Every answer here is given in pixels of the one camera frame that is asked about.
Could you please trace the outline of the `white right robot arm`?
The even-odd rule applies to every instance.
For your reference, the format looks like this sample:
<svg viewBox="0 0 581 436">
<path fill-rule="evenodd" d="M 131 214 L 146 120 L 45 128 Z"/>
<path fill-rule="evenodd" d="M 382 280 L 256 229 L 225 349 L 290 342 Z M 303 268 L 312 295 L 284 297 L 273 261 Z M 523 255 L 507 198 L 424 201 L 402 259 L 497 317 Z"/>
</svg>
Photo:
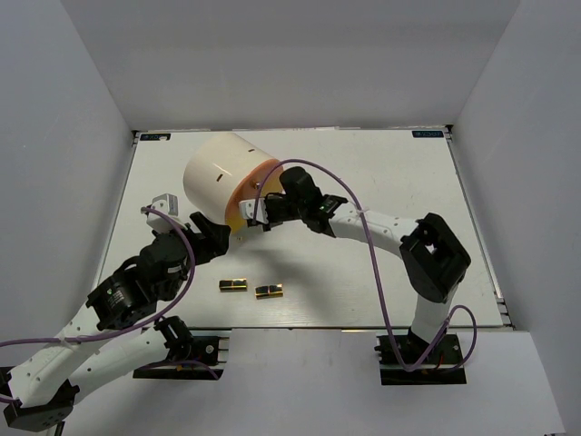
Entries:
<svg viewBox="0 0 581 436">
<path fill-rule="evenodd" d="M 322 193 L 299 166 L 283 171 L 279 181 L 282 193 L 263 193 L 256 199 L 255 220 L 270 226 L 301 221 L 315 233 L 365 243 L 373 262 L 377 249 L 397 256 L 417 293 L 408 332 L 411 354 L 421 362 L 440 355 L 439 336 L 447 329 L 452 300 L 471 264 L 446 221 L 436 213 L 406 219 L 367 212 L 353 198 Z"/>
</svg>

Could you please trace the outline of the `yellow drawer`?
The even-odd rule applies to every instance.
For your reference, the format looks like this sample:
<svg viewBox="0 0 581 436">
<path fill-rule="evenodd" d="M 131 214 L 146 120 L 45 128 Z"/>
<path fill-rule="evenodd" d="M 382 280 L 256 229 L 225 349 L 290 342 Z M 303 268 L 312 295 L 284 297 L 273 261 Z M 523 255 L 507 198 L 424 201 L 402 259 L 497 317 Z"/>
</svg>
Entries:
<svg viewBox="0 0 581 436">
<path fill-rule="evenodd" d="M 225 223 L 231 227 L 231 233 L 236 234 L 248 228 L 246 221 L 241 217 L 239 202 L 229 202 L 226 207 Z"/>
</svg>

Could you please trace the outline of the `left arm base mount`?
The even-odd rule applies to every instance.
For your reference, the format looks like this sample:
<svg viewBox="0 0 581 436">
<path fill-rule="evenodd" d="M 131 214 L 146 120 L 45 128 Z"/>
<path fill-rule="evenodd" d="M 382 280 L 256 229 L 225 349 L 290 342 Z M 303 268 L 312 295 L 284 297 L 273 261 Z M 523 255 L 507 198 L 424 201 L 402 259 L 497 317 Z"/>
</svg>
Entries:
<svg viewBox="0 0 581 436">
<path fill-rule="evenodd" d="M 133 371 L 134 379 L 165 381 L 218 381 L 229 350 L 226 331 L 188 327 L 178 316 L 153 324 L 163 336 L 164 358 Z"/>
</svg>

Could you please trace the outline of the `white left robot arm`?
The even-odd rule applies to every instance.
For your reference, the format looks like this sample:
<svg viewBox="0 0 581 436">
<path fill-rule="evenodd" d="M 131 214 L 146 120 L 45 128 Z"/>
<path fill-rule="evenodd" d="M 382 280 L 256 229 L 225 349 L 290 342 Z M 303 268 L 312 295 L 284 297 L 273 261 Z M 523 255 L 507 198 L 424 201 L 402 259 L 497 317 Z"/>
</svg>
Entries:
<svg viewBox="0 0 581 436">
<path fill-rule="evenodd" d="M 192 284 L 196 267 L 223 256 L 231 229 L 201 213 L 191 223 L 157 213 L 163 226 L 153 241 L 125 260 L 42 349 L 1 370 L 1 402 L 8 427 L 42 432 L 58 426 L 75 404 L 129 372 L 159 367 L 203 367 L 217 362 L 215 337 L 195 336 L 174 306 Z"/>
</svg>

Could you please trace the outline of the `orange top drawer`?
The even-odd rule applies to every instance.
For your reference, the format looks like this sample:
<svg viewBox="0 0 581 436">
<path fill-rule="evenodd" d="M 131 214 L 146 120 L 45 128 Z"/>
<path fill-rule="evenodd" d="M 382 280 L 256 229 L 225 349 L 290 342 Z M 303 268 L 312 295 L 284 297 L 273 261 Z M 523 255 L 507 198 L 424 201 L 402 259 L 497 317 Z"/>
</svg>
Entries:
<svg viewBox="0 0 581 436">
<path fill-rule="evenodd" d="M 277 159 L 270 159 L 245 173 L 241 181 L 235 184 L 226 211 L 237 213 L 239 202 L 254 198 L 259 188 L 261 188 L 261 196 L 267 193 L 281 193 L 282 186 L 279 177 L 283 167 L 275 168 L 278 162 Z"/>
</svg>

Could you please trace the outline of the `black gold lipstick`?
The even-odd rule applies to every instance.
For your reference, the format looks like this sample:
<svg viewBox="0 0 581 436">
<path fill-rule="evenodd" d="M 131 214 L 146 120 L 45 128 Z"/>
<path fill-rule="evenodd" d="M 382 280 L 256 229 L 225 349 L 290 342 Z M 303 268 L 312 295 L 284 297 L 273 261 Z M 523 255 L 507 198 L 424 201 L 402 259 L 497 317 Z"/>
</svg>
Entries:
<svg viewBox="0 0 581 436">
<path fill-rule="evenodd" d="M 281 297 L 283 288 L 281 284 L 262 285 L 255 288 L 255 297 L 257 299 L 267 299 Z"/>
<path fill-rule="evenodd" d="M 219 281 L 219 290 L 221 292 L 242 292 L 248 289 L 246 279 L 228 279 Z"/>
</svg>

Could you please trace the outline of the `cream cylindrical drawer organizer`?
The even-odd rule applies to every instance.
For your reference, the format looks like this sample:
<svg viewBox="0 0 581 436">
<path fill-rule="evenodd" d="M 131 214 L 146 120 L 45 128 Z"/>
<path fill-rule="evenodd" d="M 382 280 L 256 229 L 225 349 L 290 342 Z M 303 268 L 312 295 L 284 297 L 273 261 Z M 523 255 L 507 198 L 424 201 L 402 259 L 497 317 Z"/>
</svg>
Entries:
<svg viewBox="0 0 581 436">
<path fill-rule="evenodd" d="M 207 219 L 226 224 L 226 207 L 235 184 L 270 159 L 276 158 L 237 134 L 216 134 L 186 164 L 183 189 L 190 203 Z"/>
</svg>

